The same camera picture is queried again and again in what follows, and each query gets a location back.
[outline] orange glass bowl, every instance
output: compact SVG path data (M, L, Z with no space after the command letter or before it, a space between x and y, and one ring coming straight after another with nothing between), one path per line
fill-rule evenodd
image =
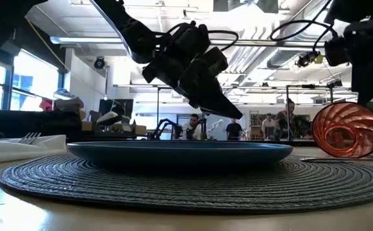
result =
M373 152L373 112L357 103L333 103L313 120L313 139L334 157L361 158Z

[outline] wooden table surface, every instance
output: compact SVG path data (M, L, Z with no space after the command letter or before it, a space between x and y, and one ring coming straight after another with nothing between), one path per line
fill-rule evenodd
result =
M296 148L294 154L324 155L317 148ZM1 163L0 170L21 162ZM94 209L13 195L0 188L0 230L373 231L373 203L300 214L195 216Z

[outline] robotic arm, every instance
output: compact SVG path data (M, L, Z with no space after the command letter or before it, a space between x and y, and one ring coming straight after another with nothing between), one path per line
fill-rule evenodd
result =
M153 140L159 140L160 137L161 137L161 134L162 132L164 131L164 129L168 126L168 125L172 125L172 128L173 130L175 131L175 136L174 138L175 139L179 139L181 137L181 134L183 132L183 129L182 129L182 126L178 125L177 123L174 123L172 122L171 120L169 119L161 119L160 122L158 123L158 126L155 128L155 131L150 134L150 139L153 139Z
M359 93L358 103L366 105L373 98L373 1L334 0L325 22L333 24L335 19L350 25L343 37L325 42L327 61L330 66L352 64L352 91Z
M122 39L127 52L139 64L150 83L160 79L194 108L205 113L241 118L242 113L223 95L216 76L228 67L222 51L213 47L205 25L181 23L166 33L157 33L125 12L123 0L91 0L99 13Z
M31 7L46 1L0 0L0 47ZM131 58L138 64L148 64L142 72L148 83L154 78L160 79L204 113L242 117L223 95L216 79L228 67L226 57L217 47L206 52L211 44L209 33L231 33L237 39L236 33L208 31L205 25L196 26L194 21L178 24L166 33L153 32L126 13L123 0L91 0L91 3L120 36ZM3 8L11 12L4 19Z
M213 123L211 127L208 129L208 134L212 135L212 132L217 129L222 123L224 123L223 119L218 120L217 122Z

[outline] round woven placemat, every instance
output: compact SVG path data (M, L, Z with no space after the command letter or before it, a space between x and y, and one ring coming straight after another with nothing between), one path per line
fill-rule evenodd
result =
M373 201L373 167L289 158L233 174L154 175L105 170L64 155L4 169L0 185L31 196L120 208L277 214Z

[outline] blue plate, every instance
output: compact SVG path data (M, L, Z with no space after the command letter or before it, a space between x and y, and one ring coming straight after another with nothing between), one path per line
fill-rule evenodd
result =
M109 166L215 167L277 162L293 147L280 144L210 141L112 141L67 145L79 158Z

